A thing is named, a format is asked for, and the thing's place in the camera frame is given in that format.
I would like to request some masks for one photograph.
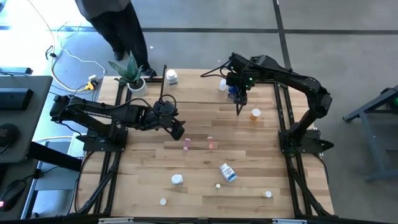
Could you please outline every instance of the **desk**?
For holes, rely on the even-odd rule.
[[[235,105],[226,99],[225,93],[218,91],[220,78],[200,78],[206,70],[175,71],[179,83],[173,87],[165,84],[164,93],[177,99],[180,113],[177,119],[187,121],[185,134],[181,140],[174,141],[163,130],[129,130],[111,215],[294,217],[285,157],[280,153],[277,137],[279,119],[273,85],[256,85],[249,92],[248,105],[237,117]],[[118,83],[113,78],[104,78],[100,102],[114,104]],[[149,83],[148,87],[144,98],[153,103],[159,98],[160,83]],[[293,89],[290,89],[290,96],[295,119],[299,120],[307,110],[307,99]],[[249,120],[253,108],[261,110],[261,117],[255,122]],[[208,136],[214,139],[214,150],[208,149]],[[191,139],[187,152],[182,150],[185,138]],[[103,152],[96,152],[87,160],[78,189],[79,207],[98,185],[103,157]],[[302,157],[309,189],[324,208],[333,213],[322,163],[313,155],[303,154]],[[231,183],[220,173],[219,166],[224,163],[238,175]],[[174,174],[182,174],[182,186],[171,184]],[[220,189],[215,188],[217,183],[221,184]],[[266,190],[273,193],[273,198],[262,197]],[[105,189],[101,212],[107,194],[108,189]],[[299,190],[298,197],[304,211]],[[167,199],[166,206],[160,206],[161,198]]]

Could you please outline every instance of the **potted plant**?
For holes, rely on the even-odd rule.
[[[143,97],[148,92],[147,83],[141,78],[142,65],[138,67],[136,59],[131,55],[127,69],[122,68],[120,65],[114,62],[108,62],[109,65],[114,68],[119,75],[120,79],[115,78],[119,83],[125,85],[130,89],[133,96]]]

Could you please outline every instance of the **white cable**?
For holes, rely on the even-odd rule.
[[[54,38],[53,32],[51,31],[51,28],[50,28],[49,24],[48,24],[47,21],[44,19],[44,17],[41,15],[41,13],[36,9],[36,7],[32,4],[32,2],[31,2],[30,0],[28,0],[28,2],[29,2],[30,5],[35,9],[35,11],[38,13],[38,15],[42,18],[43,22],[45,23],[45,25],[46,25],[47,28],[49,29],[49,31],[50,31],[50,33],[51,33],[51,37],[52,37],[52,42],[53,42],[52,53],[55,54],[55,38]],[[102,75],[102,77],[100,77],[100,78],[103,78],[103,77],[105,76],[106,69],[105,69],[102,65],[100,65],[98,62],[82,60],[82,59],[80,59],[79,57],[76,57],[76,56],[72,55],[69,51],[65,50],[65,49],[62,47],[62,44],[61,44],[61,43],[60,43],[60,46],[61,46],[61,49],[64,50],[64,51],[66,51],[66,53],[67,53],[69,56],[71,56],[71,57],[73,57],[73,58],[76,58],[76,59],[78,59],[78,60],[81,61],[81,62],[96,63],[97,65],[99,65],[99,66],[103,69],[103,75]],[[55,81],[57,81],[57,83],[59,83],[62,87],[64,87],[66,90],[69,90],[69,91],[73,91],[73,92],[86,91],[85,88],[83,88],[83,89],[81,89],[81,90],[74,90],[74,89],[71,89],[71,88],[67,87],[66,85],[64,85],[64,84],[57,78],[57,76],[56,76],[55,73],[54,73],[55,62],[56,62],[56,61],[54,61],[54,58],[51,57],[51,74],[52,74],[53,78],[55,79]]]
[[[33,142],[39,142],[39,141],[44,141],[44,140],[49,140],[49,139],[61,139],[61,138],[73,138],[73,136],[55,136],[55,137],[47,137],[47,138],[42,138],[42,139],[36,139],[32,140]]]

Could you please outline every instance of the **white pot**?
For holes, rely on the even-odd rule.
[[[141,77],[141,80],[144,82],[144,84],[138,90],[135,90],[135,89],[131,88],[130,87],[130,83],[127,83],[127,87],[129,87],[129,89],[130,89],[130,91],[131,91],[133,96],[143,97],[143,96],[145,96],[147,94],[147,92],[148,92],[147,83],[145,82],[145,80],[142,77]]]

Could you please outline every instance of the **pink object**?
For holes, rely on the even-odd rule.
[[[191,139],[185,139],[184,151],[188,150],[188,146],[189,146],[190,142],[191,142]]]
[[[213,137],[207,137],[207,140],[209,140],[209,149],[214,149]]]

